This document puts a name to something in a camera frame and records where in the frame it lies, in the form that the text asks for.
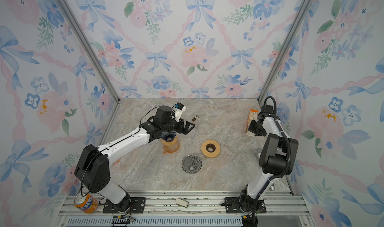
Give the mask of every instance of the orange soda can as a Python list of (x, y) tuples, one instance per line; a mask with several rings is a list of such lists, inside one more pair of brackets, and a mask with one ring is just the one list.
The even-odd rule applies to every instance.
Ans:
[(90, 214), (97, 208), (97, 200), (91, 196), (90, 194), (87, 194), (86, 196), (82, 196), (81, 193), (77, 193), (73, 200), (74, 206), (82, 210), (86, 214)]

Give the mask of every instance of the can lid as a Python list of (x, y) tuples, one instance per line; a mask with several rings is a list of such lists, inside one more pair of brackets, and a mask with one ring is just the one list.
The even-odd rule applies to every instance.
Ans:
[(80, 204), (84, 203), (84, 201), (87, 198), (87, 196), (88, 195), (82, 196), (80, 192), (77, 193), (77, 195), (75, 196), (75, 198), (73, 200), (74, 205), (80, 205)]

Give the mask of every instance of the metal corner post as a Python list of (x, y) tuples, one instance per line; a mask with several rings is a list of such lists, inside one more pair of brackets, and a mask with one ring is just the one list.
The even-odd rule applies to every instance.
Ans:
[(293, 20), (292, 28), (288, 32), (288, 34), (287, 34), (287, 36), (283, 42), (281, 52), (276, 57), (275, 64), (272, 67), (271, 71), (269, 72), (268, 77), (265, 81), (265, 84), (263, 85), (262, 91), (261, 91), (259, 98), (258, 98), (258, 102), (260, 105), (262, 105), (262, 100), (264, 100), (266, 98), (266, 93), (267, 93), (269, 87), (271, 86), (273, 79), (276, 76), (277, 71), (279, 70), (279, 68), (282, 64), (283, 59), (284, 59), (285, 55), (287, 54), (288, 49), (291, 46), (298, 29), (300, 28), (301, 24), (303, 23), (304, 18), (311, 7), (312, 1), (313, 0), (303, 0), (303, 3), (301, 4), (300, 10), (298, 11), (295, 19)]
[(93, 52), (92, 47), (85, 36), (84, 32), (80, 28), (80, 24), (78, 23), (77, 19), (75, 18), (68, 2), (66, 0), (55, 0), (56, 4), (59, 6), (61, 11), (63, 12), (65, 18), (69, 21), (76, 37), (78, 38), (81, 46), (85, 50), (86, 54), (88, 55), (90, 61), (92, 62), (93, 66), (96, 69), (96, 72), (99, 74), (101, 80), (104, 82), (105, 87), (113, 97), (113, 99), (118, 102), (120, 100), (118, 94), (116, 93), (115, 89), (112, 86), (112, 83), (110, 82), (107, 74), (105, 73), (103, 67), (100, 65), (99, 60), (96, 56), (96, 54)]

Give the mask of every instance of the marble tabletop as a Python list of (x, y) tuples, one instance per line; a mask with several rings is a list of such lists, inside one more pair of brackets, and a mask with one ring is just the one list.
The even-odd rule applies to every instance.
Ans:
[[(255, 150), (264, 146), (265, 137), (245, 134), (250, 109), (260, 110), (255, 99), (124, 99), (108, 133), (106, 142), (117, 139), (135, 129), (141, 117), (153, 107), (173, 106), (177, 102), (187, 108), (184, 121), (194, 121), (196, 127), (188, 134), (178, 134), (180, 148), (174, 153), (162, 153), (160, 140), (140, 146), (111, 167), (112, 180), (126, 190), (175, 191), (240, 191), (260, 170)], [(156, 109), (144, 119), (155, 115)], [(201, 152), (201, 144), (212, 139), (220, 144), (215, 158)], [(181, 167), (188, 154), (201, 158), (198, 173), (186, 173)], [(276, 189), (289, 190), (280, 181)]]

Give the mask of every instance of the wall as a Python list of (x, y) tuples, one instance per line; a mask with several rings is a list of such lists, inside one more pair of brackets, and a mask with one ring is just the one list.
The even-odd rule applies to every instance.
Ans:
[(299, 51), (271, 85), (299, 141), (290, 177), (317, 227), (384, 226), (382, 5), (314, 0), (291, 47)]
[(126, 98), (258, 97), (297, 1), (67, 0)]
[(114, 102), (53, 0), (0, 9), (0, 226), (51, 226)]

